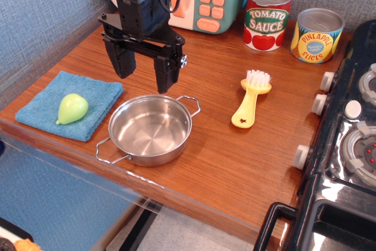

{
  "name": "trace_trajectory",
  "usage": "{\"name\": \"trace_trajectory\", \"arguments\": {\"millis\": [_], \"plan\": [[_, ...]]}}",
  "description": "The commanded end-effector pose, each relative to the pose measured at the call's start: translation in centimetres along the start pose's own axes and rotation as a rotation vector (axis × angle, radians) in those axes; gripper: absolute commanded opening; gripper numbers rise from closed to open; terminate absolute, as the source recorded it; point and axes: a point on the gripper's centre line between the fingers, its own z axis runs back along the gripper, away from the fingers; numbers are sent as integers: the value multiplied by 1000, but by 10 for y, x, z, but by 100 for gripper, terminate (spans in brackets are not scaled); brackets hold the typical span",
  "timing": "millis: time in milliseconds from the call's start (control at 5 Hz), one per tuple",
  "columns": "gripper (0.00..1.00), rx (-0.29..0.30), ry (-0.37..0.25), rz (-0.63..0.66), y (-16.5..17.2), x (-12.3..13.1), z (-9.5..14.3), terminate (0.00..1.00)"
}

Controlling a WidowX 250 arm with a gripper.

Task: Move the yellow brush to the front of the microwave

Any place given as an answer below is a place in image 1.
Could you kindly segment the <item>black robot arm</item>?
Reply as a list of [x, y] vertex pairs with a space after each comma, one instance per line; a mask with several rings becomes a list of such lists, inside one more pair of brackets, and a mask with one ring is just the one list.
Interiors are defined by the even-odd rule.
[[169, 0], [116, 0], [118, 14], [102, 13], [108, 57], [116, 74], [126, 78], [136, 69], [137, 53], [154, 60], [157, 90], [166, 93], [178, 81], [187, 56], [183, 53], [184, 37], [169, 25], [170, 15], [177, 11]]

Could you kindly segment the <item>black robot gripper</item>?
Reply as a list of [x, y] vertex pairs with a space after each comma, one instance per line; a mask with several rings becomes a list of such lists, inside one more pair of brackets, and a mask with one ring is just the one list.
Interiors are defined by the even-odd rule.
[[187, 63], [185, 40], [169, 26], [169, 0], [116, 0], [118, 13], [102, 13], [104, 43], [115, 73], [122, 79], [136, 69], [135, 54], [154, 59], [157, 91], [166, 93]]

